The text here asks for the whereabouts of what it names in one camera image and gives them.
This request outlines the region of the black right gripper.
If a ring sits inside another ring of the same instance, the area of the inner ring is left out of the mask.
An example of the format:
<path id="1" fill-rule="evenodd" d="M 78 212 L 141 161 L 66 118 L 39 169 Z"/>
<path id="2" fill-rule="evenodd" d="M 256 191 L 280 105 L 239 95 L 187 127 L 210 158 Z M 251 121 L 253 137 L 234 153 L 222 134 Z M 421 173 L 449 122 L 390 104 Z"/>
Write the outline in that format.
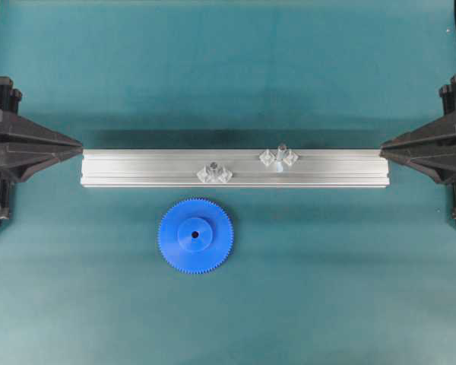
<path id="1" fill-rule="evenodd" d="M 439 90 L 444 116 L 381 146 L 380 156 L 427 175 L 437 184 L 452 187 L 451 216 L 456 223 L 456 75 Z M 408 148 L 445 141 L 453 148 Z"/>

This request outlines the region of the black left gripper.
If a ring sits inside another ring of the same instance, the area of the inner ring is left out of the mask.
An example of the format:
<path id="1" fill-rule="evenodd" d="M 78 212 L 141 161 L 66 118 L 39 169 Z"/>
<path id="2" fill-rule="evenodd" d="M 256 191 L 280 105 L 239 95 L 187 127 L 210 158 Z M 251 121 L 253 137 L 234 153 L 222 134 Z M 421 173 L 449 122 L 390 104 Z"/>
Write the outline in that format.
<path id="1" fill-rule="evenodd" d="M 16 114 L 21 99 L 13 81 L 0 76 L 0 226 L 10 217 L 12 181 L 27 181 L 83 152 L 79 141 Z"/>

